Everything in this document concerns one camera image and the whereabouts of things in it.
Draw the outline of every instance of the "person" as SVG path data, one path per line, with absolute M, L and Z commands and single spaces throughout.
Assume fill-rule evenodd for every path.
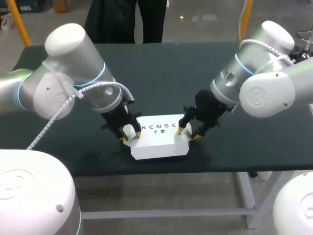
M 161 43 L 167 0 L 93 0 L 85 31 L 93 43 L 135 43 L 135 7 L 140 9 L 143 43 Z

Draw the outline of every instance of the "gray floor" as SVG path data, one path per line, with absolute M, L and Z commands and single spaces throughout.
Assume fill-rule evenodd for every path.
M 164 42 L 235 41 L 244 0 L 169 0 L 164 22 Z M 72 0 L 71 12 L 55 14 L 49 6 L 40 14 L 22 16 L 33 45 L 65 23 L 83 25 L 90 0 Z M 263 21 L 273 20 L 292 35 L 313 25 L 313 4 L 307 0 L 256 0 L 248 35 Z M 136 41 L 142 41 L 140 12 L 136 12 Z M 0 34 L 0 73 L 8 73 L 23 50 L 17 30 Z M 264 183 L 251 180 L 255 195 Z M 240 206 L 234 175 L 168 174 L 77 178 L 82 211 L 203 208 Z M 262 227 L 248 231 L 245 220 L 234 217 L 147 218 L 85 221 L 87 235 L 275 235 L 271 215 Z

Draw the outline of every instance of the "round cap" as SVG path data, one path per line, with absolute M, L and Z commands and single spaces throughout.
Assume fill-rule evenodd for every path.
M 293 49 L 294 40 L 282 26 L 273 21 L 265 21 L 262 23 L 262 28 L 283 47 L 289 50 Z
M 313 172 L 290 180 L 278 193 L 273 218 L 279 235 L 313 234 Z
M 79 24 L 65 24 L 49 34 L 45 41 L 45 50 L 51 56 L 67 54 L 80 45 L 85 34 L 85 30 Z
M 0 150 L 0 162 L 0 234 L 55 234 L 75 198 L 66 167 L 46 153 L 27 150 Z

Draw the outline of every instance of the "cable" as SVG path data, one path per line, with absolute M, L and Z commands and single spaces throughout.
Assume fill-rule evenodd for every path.
M 79 93 L 84 93 L 86 91 L 89 91 L 91 89 L 97 88 L 97 87 L 104 87 L 104 86 L 118 86 L 123 91 L 125 91 L 125 95 L 127 96 L 129 101 L 134 101 L 134 98 L 131 94 L 131 92 L 122 84 L 118 82 L 100 82 L 96 83 L 87 87 L 84 87 L 80 89 Z M 39 135 L 34 139 L 34 141 L 30 144 L 30 146 L 26 150 L 32 150 L 35 145 L 40 141 L 40 139 L 45 135 L 45 133 L 49 130 L 49 128 L 53 125 L 55 120 L 58 118 L 60 113 L 65 110 L 65 108 L 70 104 L 75 98 L 77 97 L 76 94 L 72 94 L 61 106 L 61 108 L 56 112 L 56 114 L 50 119 L 50 121 L 47 123 L 47 125 L 42 129 L 42 131 L 39 133 Z
M 246 40 L 243 40 L 240 44 L 239 44 L 239 49 L 243 46 L 243 45 L 246 45 L 246 44 L 256 44 L 256 45 L 259 45 L 263 48 L 265 48 L 267 51 L 269 51 L 270 53 L 276 55 L 277 57 L 279 56 L 283 56 L 282 53 L 280 53 L 279 51 L 277 51 L 276 49 L 272 48 L 271 46 L 265 44 L 265 43 L 262 43 L 260 41 L 257 41 L 257 40 L 253 40 L 253 39 L 246 39 Z M 288 59 L 288 58 L 282 58 L 282 60 L 288 64 L 288 65 L 293 65 L 293 62 Z
M 254 74 L 259 74 L 262 72 L 263 69 L 266 69 L 267 66 L 274 64 L 275 62 L 278 62 L 280 60 L 283 60 L 284 58 L 289 58 L 287 55 L 281 55 L 278 57 L 275 57 L 274 59 L 271 59 L 270 61 L 263 64 Z
M 242 19 L 243 15 L 244 15 L 244 12 L 245 12 L 245 9 L 246 9 L 246 1 L 247 0 L 245 0 L 244 7 L 243 7 L 243 10 L 242 10 L 242 12 L 240 14 L 240 18 L 239 18 L 239 41 L 241 41 L 241 19 Z

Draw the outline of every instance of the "yellow fingertip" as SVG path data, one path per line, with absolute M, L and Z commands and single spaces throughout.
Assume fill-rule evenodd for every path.
M 119 138 L 121 141 L 128 141 L 128 139 L 124 136 L 122 138 Z
M 181 134 L 181 132 L 184 130 L 184 128 L 180 127 L 178 128 L 178 134 Z
M 193 137 L 193 139 L 192 139 L 192 141 L 195 141 L 195 140 L 197 140 L 197 139 L 200 139 L 202 136 L 201 135 L 196 135 L 195 137 Z

